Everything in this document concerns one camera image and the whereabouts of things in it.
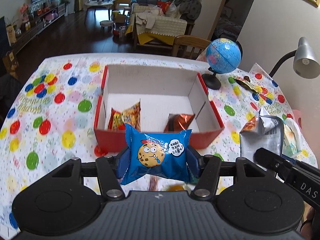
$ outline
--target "blue globe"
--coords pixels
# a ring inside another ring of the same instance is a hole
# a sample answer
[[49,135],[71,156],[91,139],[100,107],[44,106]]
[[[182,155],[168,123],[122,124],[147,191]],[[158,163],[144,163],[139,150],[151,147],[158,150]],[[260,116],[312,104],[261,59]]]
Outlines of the blue globe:
[[238,45],[228,39],[216,39],[207,48],[207,62],[219,74],[234,71],[240,64],[241,52]]

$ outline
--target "silver lamp shade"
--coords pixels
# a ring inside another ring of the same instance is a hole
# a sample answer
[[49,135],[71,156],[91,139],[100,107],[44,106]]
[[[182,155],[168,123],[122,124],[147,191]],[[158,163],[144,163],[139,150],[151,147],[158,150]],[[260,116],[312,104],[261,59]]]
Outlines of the silver lamp shade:
[[312,79],[320,75],[320,65],[307,39],[299,39],[293,60],[293,69],[301,77]]

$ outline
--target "metal screw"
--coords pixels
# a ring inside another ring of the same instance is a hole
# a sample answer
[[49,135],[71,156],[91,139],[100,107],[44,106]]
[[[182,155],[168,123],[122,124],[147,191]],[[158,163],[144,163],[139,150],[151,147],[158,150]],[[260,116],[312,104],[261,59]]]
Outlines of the metal screw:
[[197,189],[195,195],[198,197],[207,197],[210,195],[210,191],[204,188]]
[[111,198],[118,198],[122,196],[122,191],[119,189],[110,189],[107,191],[107,195]]

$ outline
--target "red box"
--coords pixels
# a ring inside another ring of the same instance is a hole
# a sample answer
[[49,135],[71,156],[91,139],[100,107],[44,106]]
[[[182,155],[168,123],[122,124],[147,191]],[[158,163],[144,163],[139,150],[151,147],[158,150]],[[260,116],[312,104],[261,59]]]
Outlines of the red box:
[[123,111],[140,101],[141,132],[161,133],[169,114],[195,114],[189,144],[207,148],[224,129],[200,73],[162,66],[109,65],[105,67],[94,133],[102,152],[127,146],[124,131],[108,130],[111,108]]

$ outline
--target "cartoon cookie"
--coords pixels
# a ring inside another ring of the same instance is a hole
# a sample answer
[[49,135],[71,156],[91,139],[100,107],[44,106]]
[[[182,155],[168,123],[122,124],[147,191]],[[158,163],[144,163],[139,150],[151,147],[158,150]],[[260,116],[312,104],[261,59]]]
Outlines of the cartoon cookie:
[[163,148],[149,140],[142,140],[141,142],[143,145],[138,151],[137,159],[148,168],[160,165],[164,160]]

